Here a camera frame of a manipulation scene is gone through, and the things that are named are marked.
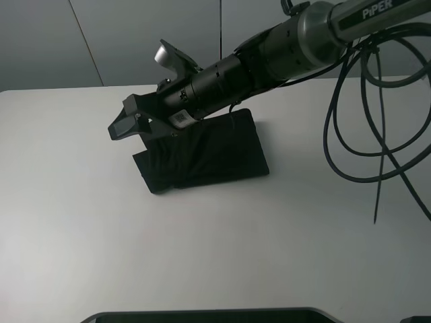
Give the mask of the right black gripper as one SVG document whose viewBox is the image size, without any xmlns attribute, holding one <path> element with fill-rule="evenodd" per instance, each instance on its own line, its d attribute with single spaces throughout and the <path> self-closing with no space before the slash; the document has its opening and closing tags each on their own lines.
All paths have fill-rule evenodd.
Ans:
<svg viewBox="0 0 431 323">
<path fill-rule="evenodd" d="M 198 75 L 163 81 L 156 91 L 132 94 L 108 127 L 112 140 L 139 135 L 152 140 L 177 133 L 202 119 L 202 93 Z"/>
</svg>

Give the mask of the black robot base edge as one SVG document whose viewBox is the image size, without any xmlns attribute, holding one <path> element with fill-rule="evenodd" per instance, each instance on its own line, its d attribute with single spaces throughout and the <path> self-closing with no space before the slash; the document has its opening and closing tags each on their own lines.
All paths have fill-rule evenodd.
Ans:
<svg viewBox="0 0 431 323">
<path fill-rule="evenodd" d="M 84 322 L 339 322 L 316 308 L 100 312 Z"/>
</svg>

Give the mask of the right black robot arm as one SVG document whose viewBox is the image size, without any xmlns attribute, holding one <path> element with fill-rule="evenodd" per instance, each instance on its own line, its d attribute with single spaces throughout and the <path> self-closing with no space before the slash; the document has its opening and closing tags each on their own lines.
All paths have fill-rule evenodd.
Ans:
<svg viewBox="0 0 431 323">
<path fill-rule="evenodd" d="M 128 96 L 108 133 L 113 141 L 177 134 L 222 108 L 334 65 L 351 41 L 429 11 L 429 1 L 300 3 L 287 21 L 249 38 L 207 68 L 161 41 L 155 60 L 175 78 L 161 81 L 155 92 Z"/>
</svg>

